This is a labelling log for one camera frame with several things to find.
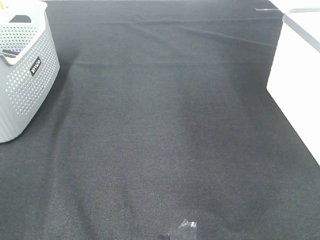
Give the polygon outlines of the black table cloth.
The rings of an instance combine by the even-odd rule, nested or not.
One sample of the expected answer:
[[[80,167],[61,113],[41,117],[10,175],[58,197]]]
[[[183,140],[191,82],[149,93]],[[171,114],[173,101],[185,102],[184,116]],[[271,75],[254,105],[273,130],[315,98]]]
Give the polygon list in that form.
[[[0,146],[3,240],[317,240],[320,168],[266,89],[267,0],[49,1],[60,63]]]

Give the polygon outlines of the grey tape strip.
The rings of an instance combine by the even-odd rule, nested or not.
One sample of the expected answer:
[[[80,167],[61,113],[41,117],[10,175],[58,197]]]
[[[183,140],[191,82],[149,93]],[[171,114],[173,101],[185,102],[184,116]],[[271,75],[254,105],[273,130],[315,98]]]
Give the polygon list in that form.
[[[264,11],[278,11],[277,8],[255,8],[255,11],[264,12]]]

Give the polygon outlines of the dark item inside basket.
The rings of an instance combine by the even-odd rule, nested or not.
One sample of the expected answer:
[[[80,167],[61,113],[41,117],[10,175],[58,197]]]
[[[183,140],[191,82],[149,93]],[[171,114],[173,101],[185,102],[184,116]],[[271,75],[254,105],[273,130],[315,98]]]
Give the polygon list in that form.
[[[12,50],[8,50],[8,49],[2,49],[0,51],[0,54],[8,57],[8,58],[16,58],[20,53],[18,51],[12,51]]]

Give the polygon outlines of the grey perforated plastic basket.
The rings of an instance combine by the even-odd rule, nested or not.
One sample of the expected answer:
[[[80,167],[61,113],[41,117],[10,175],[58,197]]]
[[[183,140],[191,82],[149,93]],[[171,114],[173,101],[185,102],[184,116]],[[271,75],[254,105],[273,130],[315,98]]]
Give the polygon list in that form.
[[[0,141],[14,140],[28,126],[50,92],[60,63],[41,0],[0,2]]]

